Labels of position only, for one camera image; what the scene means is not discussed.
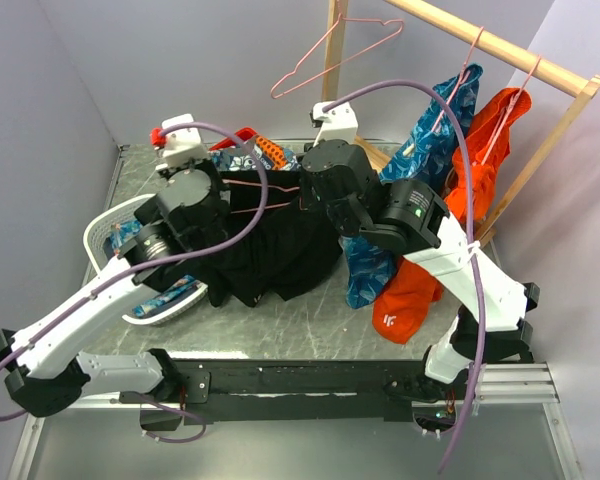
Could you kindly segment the black shorts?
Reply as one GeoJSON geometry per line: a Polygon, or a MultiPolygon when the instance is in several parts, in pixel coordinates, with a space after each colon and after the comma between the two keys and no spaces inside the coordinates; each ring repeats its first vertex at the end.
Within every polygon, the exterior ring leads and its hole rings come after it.
{"type": "MultiPolygon", "coordinates": [[[[286,207],[265,211],[268,194],[263,192],[255,213],[233,214],[231,200],[237,200],[238,194],[231,193],[228,186],[230,211],[224,218],[228,238],[198,250],[211,249],[237,236],[251,220],[257,222],[254,228],[219,252],[159,268],[151,276],[154,288],[191,275],[207,285],[212,306],[220,307],[234,297],[254,308],[269,292],[290,300],[317,287],[332,273],[342,254],[339,236],[327,215],[310,207],[304,198],[300,172],[268,171],[264,179],[255,170],[219,174],[224,184],[233,179],[261,183],[264,188],[269,184],[299,186],[300,194],[286,207]]],[[[135,211],[136,219],[145,232],[162,240],[168,254],[198,251],[184,249],[164,220],[164,189],[135,211]]]]}

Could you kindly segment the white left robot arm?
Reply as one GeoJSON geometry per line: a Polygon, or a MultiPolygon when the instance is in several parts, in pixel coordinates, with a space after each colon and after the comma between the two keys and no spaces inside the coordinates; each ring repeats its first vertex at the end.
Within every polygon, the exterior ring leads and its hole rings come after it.
{"type": "Polygon", "coordinates": [[[166,171],[167,185],[136,210],[140,231],[100,272],[44,318],[19,331],[0,329],[0,369],[9,397],[36,417],[83,396],[137,392],[164,402],[184,382],[169,354],[98,356],[84,348],[107,325],[192,274],[202,251],[228,233],[229,188],[212,161],[166,171]]]}

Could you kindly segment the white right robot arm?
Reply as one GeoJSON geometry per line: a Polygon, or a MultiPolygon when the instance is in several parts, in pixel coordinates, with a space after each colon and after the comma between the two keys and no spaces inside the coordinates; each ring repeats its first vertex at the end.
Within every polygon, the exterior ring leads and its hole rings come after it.
{"type": "Polygon", "coordinates": [[[519,283],[467,239],[444,200],[426,183],[384,184],[365,151],[321,141],[300,161],[303,198],[323,210],[343,237],[361,237],[423,268],[461,303],[446,334],[429,348],[418,387],[429,398],[449,391],[471,364],[498,362],[528,345],[527,312],[540,289],[519,283]]]}

